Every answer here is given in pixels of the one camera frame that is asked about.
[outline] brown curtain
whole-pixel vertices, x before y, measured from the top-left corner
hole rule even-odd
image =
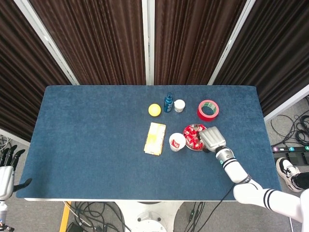
[[[309,84],[309,1],[257,0],[215,82],[257,87],[267,115]]]
[[[30,0],[83,85],[144,85],[141,0]]]
[[[0,128],[30,141],[45,88],[70,83],[11,0],[0,25]]]
[[[207,84],[245,0],[156,0],[154,83]]]

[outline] white sneaker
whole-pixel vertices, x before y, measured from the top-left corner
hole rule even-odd
[[[286,158],[280,158],[276,162],[278,174],[284,179],[286,185],[293,192],[301,192],[303,189],[298,187],[293,181],[292,177],[299,174],[297,167],[293,166]]]

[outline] tape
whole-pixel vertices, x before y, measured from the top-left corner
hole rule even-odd
[[[207,115],[203,112],[202,108],[203,107],[208,107],[212,110],[213,114],[212,115]],[[204,100],[198,105],[197,109],[197,115],[200,119],[210,122],[214,120],[217,115],[219,114],[219,106],[217,103],[211,100]]]

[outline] robotic hand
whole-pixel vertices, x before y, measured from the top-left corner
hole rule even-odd
[[[216,153],[229,178],[237,184],[233,193],[239,203],[255,204],[288,216],[303,223],[303,232],[309,231],[309,189],[300,198],[274,189],[263,189],[246,173],[233,151],[226,147],[226,141],[216,127],[201,131],[199,136],[207,149]]]
[[[14,231],[14,228],[5,225],[7,205],[5,201],[11,197],[13,192],[27,187],[32,179],[28,179],[24,184],[14,186],[14,172],[18,164],[19,157],[25,150],[17,151],[14,154],[17,145],[7,148],[0,155],[0,231]]]

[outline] small white cup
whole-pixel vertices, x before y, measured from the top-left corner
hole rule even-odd
[[[182,112],[185,107],[185,103],[183,100],[178,99],[174,102],[174,110],[178,113]]]
[[[172,145],[173,140],[175,140],[175,142],[179,144],[178,148]],[[185,146],[185,142],[186,140],[184,135],[180,133],[174,133],[169,137],[169,146],[172,151],[179,151],[180,149],[183,149]]]

